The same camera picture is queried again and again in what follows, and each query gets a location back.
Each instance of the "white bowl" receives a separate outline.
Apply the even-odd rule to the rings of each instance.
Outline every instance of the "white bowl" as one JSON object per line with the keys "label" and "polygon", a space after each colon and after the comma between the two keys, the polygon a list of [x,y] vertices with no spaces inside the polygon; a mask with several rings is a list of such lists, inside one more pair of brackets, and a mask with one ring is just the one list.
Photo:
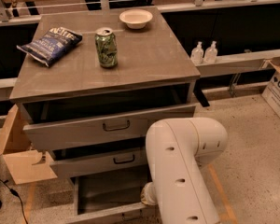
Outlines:
{"label": "white bowl", "polygon": [[119,16],[120,20],[125,22],[132,29],[141,29],[152,20],[152,14],[142,9],[131,9],[124,11]]}

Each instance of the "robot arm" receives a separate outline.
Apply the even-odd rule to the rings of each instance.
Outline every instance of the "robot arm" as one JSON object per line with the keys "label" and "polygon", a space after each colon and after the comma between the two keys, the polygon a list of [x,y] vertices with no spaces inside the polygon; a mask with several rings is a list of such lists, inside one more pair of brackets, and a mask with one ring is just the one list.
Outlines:
{"label": "robot arm", "polygon": [[152,177],[142,201],[157,203],[164,224],[219,223],[217,210],[199,167],[222,153],[227,132],[208,118],[163,119],[147,132],[147,160]]}

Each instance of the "black cable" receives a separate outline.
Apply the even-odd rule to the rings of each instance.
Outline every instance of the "black cable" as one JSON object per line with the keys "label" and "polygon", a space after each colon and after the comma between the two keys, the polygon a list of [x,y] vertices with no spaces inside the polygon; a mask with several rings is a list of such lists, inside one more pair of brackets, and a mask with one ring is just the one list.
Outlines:
{"label": "black cable", "polygon": [[24,213],[23,203],[22,203],[22,200],[21,200],[21,197],[20,197],[19,193],[18,193],[16,190],[11,189],[11,188],[7,185],[7,182],[6,182],[6,181],[4,182],[3,180],[0,179],[0,182],[2,182],[2,183],[9,189],[9,191],[11,192],[12,195],[14,195],[15,197],[17,197],[17,198],[20,199],[22,216],[24,217],[25,222],[28,224],[28,221],[27,221],[26,216],[25,216],[25,213]]}

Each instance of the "white bottle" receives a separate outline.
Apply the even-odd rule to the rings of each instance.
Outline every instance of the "white bottle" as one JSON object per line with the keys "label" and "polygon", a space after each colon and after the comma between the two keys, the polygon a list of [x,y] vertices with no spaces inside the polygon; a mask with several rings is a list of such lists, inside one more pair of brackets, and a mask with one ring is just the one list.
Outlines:
{"label": "white bottle", "polygon": [[190,59],[193,61],[193,63],[198,64],[203,62],[203,48],[202,48],[202,42],[199,41],[198,45],[195,49],[193,49]]}
{"label": "white bottle", "polygon": [[216,41],[205,51],[204,61],[206,63],[215,63],[217,57]]}

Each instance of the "can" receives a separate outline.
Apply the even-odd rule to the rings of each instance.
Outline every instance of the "can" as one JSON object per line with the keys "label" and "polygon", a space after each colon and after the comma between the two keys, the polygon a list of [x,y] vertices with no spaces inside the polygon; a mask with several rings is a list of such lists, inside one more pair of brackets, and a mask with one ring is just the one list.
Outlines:
{"label": "can", "polygon": [[111,28],[102,27],[96,31],[95,46],[103,68],[112,68],[118,64],[116,37]]}

